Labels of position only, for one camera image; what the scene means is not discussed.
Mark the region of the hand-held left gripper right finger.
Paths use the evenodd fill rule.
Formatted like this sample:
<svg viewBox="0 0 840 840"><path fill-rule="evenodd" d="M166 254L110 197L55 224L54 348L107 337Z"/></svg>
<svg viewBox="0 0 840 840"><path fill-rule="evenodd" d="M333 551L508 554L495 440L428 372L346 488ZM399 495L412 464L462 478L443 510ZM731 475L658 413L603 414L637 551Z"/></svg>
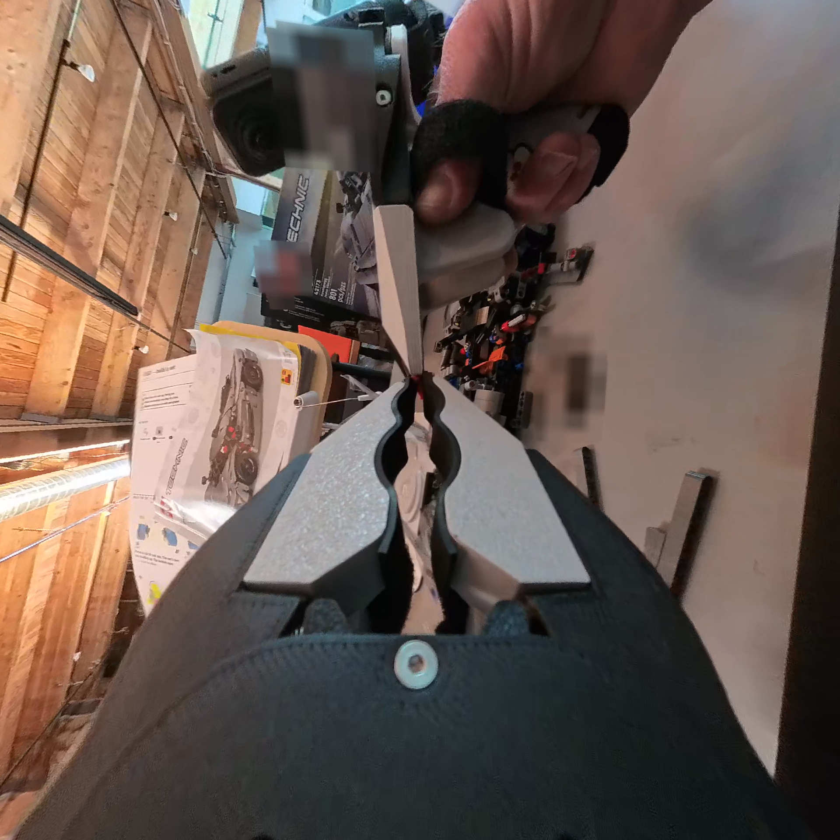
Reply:
<svg viewBox="0 0 840 840"><path fill-rule="evenodd" d="M424 375L430 456L442 480L431 549L438 589L488 613L581 591L591 577L527 450L438 376Z"/></svg>

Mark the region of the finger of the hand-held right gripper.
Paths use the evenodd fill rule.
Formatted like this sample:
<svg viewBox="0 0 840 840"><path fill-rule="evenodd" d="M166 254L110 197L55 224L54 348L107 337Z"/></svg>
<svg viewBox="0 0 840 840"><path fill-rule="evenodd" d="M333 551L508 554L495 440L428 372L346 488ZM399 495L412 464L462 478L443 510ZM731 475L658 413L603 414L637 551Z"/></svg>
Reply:
<svg viewBox="0 0 840 840"><path fill-rule="evenodd" d="M381 324L408 377L424 371L413 211L406 205L373 210Z"/></svg>

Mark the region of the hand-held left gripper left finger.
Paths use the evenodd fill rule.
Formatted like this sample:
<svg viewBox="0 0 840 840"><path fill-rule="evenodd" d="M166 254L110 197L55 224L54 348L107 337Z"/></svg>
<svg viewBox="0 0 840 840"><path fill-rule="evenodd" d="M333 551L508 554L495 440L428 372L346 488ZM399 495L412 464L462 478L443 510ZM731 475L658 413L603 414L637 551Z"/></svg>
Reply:
<svg viewBox="0 0 840 840"><path fill-rule="evenodd" d="M408 551L395 481L406 466L408 381L311 452L251 565L247 590L331 599L345 615L405 615Z"/></svg>

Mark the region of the dark lego box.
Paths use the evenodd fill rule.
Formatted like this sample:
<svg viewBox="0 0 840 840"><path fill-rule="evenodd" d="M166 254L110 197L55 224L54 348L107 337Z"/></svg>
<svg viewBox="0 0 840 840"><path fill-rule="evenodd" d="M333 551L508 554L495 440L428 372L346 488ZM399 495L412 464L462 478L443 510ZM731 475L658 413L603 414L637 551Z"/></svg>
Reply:
<svg viewBox="0 0 840 840"><path fill-rule="evenodd" d="M270 241L255 249L261 311L294 328L382 321L371 178L286 168Z"/></svg>

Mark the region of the black lego plate with holes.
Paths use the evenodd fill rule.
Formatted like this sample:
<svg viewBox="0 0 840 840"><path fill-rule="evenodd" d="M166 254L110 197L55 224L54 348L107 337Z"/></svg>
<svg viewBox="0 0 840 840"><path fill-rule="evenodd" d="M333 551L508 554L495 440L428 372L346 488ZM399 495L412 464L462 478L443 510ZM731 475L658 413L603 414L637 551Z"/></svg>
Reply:
<svg viewBox="0 0 840 840"><path fill-rule="evenodd" d="M583 468L585 495L595 508L603 511L601 481L596 463L595 450L592 446L581 447L581 465Z"/></svg>

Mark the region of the partly built lego car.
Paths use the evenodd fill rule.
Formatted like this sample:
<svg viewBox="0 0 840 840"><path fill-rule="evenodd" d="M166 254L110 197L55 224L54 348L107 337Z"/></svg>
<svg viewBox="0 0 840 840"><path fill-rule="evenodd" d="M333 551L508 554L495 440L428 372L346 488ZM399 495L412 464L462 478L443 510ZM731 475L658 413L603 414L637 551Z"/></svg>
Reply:
<svg viewBox="0 0 840 840"><path fill-rule="evenodd" d="M507 431L528 427L532 394L523 388L529 345L551 309L545 273L555 258L555 224L524 227L517 236L518 265L494 287L463 297L448 315L434 351L433 371L477 403Z"/></svg>

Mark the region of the grey red lego subassembly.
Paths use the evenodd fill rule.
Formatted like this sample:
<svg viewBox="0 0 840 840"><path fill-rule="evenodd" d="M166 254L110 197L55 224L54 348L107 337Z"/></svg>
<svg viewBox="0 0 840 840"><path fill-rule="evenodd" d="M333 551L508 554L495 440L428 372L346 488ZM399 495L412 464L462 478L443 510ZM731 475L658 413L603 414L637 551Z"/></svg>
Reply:
<svg viewBox="0 0 840 840"><path fill-rule="evenodd" d="M550 263L545 278L551 286L569 286L582 283L592 262L594 248L588 245L569 248L561 258Z"/></svg>

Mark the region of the long grey lego beam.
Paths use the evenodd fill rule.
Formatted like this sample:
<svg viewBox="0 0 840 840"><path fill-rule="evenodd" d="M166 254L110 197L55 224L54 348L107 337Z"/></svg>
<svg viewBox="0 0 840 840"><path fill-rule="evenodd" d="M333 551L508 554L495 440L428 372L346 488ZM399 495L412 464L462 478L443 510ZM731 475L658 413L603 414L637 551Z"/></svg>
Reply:
<svg viewBox="0 0 840 840"><path fill-rule="evenodd" d="M679 599L688 585L716 481L709 472L686 472L670 521L646 529L644 556Z"/></svg>

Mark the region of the person's right hand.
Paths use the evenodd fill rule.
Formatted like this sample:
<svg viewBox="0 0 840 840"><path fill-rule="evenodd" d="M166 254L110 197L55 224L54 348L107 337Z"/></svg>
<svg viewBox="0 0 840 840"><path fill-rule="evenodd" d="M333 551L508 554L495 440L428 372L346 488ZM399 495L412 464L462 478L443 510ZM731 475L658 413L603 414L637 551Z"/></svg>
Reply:
<svg viewBox="0 0 840 840"><path fill-rule="evenodd" d="M693 17L710 1L471 1L444 39L436 104L484 102L500 112L549 104L643 103ZM552 133L509 189L509 213L556 222L584 196L600 149L590 136ZM441 161L416 199L426 225L452 222L473 203L475 161Z"/></svg>

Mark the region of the white wooden book stand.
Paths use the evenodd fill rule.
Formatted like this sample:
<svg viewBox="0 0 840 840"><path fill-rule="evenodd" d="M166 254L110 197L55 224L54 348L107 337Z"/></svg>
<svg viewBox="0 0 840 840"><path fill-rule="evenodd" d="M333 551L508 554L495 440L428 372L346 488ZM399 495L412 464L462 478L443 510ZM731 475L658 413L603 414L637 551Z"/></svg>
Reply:
<svg viewBox="0 0 840 840"><path fill-rule="evenodd" d="M215 324L201 325L199 329L207 333L233 334L250 339L294 343L309 349L308 361L311 362L309 387L304 388L301 385L298 390L301 394L315 391L317 397L312 403L297 410L296 430L285 463L287 464L294 458L311 452L314 446L318 444L322 434L326 402L332 383L332 363L325 347L318 340L306 334L242 322L221 321Z"/></svg>

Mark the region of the white instruction booklet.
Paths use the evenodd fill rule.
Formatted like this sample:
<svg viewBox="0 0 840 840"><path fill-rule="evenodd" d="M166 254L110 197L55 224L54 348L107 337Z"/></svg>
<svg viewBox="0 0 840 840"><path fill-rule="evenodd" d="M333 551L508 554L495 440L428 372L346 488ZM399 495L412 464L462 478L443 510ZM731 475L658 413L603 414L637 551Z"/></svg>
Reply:
<svg viewBox="0 0 840 840"><path fill-rule="evenodd" d="M215 328L192 331L196 352L174 423L152 470L151 516L202 542L312 445L317 355L297 341Z"/></svg>

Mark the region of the silver air duct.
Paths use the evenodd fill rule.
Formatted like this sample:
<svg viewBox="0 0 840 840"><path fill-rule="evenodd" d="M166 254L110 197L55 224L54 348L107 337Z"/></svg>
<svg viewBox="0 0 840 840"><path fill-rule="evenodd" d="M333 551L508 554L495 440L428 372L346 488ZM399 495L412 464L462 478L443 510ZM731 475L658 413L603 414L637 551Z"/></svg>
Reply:
<svg viewBox="0 0 840 840"><path fill-rule="evenodd" d="M130 459L124 455L10 482L1 487L1 522L129 475Z"/></svg>

